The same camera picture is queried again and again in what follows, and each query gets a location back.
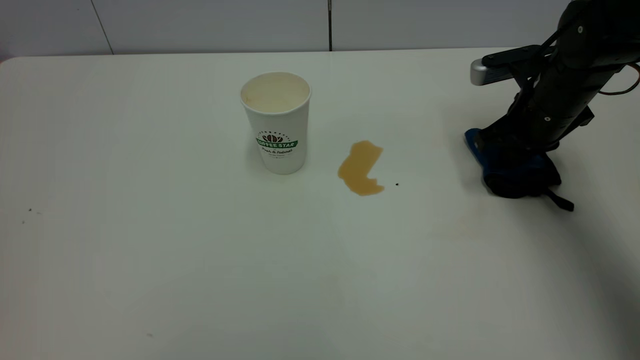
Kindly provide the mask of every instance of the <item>white table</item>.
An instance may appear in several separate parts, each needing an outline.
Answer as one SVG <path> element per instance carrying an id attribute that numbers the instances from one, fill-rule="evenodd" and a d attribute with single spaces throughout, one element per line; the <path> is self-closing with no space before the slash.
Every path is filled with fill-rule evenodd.
<path id="1" fill-rule="evenodd" d="M 2 64 L 0 359 L 638 358 L 640 92 L 551 154 L 574 213 L 501 199 L 463 142 L 517 90 L 469 83 L 495 51 Z M 314 91 L 289 176 L 239 102 L 268 70 Z M 381 194 L 337 177 L 360 140 Z"/>

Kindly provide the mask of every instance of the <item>brown liquid puddle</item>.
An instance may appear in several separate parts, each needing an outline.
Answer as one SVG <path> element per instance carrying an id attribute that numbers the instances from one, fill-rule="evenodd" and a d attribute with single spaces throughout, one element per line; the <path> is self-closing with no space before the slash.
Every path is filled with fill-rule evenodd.
<path id="1" fill-rule="evenodd" d="M 367 177 L 382 154 L 382 150 L 381 147 L 377 147 L 367 140 L 353 144 L 351 153 L 338 169 L 338 177 L 344 180 L 352 192 L 360 196 L 382 192 L 385 187 L 378 185 L 377 179 Z"/>

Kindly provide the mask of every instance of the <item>white paper cup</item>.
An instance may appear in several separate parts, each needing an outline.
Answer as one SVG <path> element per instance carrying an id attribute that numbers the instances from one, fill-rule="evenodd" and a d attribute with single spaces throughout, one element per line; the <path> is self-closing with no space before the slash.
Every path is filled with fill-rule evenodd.
<path id="1" fill-rule="evenodd" d="M 311 86 L 290 72 L 267 72 L 244 84 L 240 99 L 264 166 L 276 174 L 300 169 L 307 157 Z"/>

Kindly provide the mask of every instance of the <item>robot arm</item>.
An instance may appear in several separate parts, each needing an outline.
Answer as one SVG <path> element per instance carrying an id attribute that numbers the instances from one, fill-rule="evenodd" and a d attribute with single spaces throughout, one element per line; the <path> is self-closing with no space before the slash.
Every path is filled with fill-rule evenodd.
<path id="1" fill-rule="evenodd" d="M 556 40 L 556 46 L 550 46 Z M 624 66 L 638 70 L 638 61 L 638 0 L 574 0 L 543 45 L 476 60 L 474 84 L 515 78 L 521 88 L 505 116 L 485 129 L 467 132 L 492 191 L 504 197 L 549 195 L 548 186 L 560 179 L 545 153 L 588 124 L 593 118 L 589 102 Z"/>

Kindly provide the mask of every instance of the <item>green logo label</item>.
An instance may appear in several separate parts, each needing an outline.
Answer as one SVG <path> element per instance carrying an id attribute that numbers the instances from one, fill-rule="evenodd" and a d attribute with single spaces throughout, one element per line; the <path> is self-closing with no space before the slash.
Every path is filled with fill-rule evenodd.
<path id="1" fill-rule="evenodd" d="M 258 136 L 261 136 L 262 139 L 258 137 L 255 140 L 258 142 L 258 144 L 260 144 L 260 146 L 264 147 L 272 147 L 275 149 L 290 149 L 292 147 L 296 147 L 296 145 L 298 144 L 297 140 L 291 141 L 291 139 L 287 135 L 279 133 L 277 131 L 261 131 Z"/>
<path id="2" fill-rule="evenodd" d="M 260 146 L 264 146 L 264 147 L 276 147 L 276 148 L 289 148 L 289 147 L 296 147 L 298 144 L 298 141 L 294 141 L 294 142 L 266 142 L 263 140 L 260 140 L 258 138 L 255 139 L 255 141 L 258 142 L 258 144 L 260 144 Z"/>

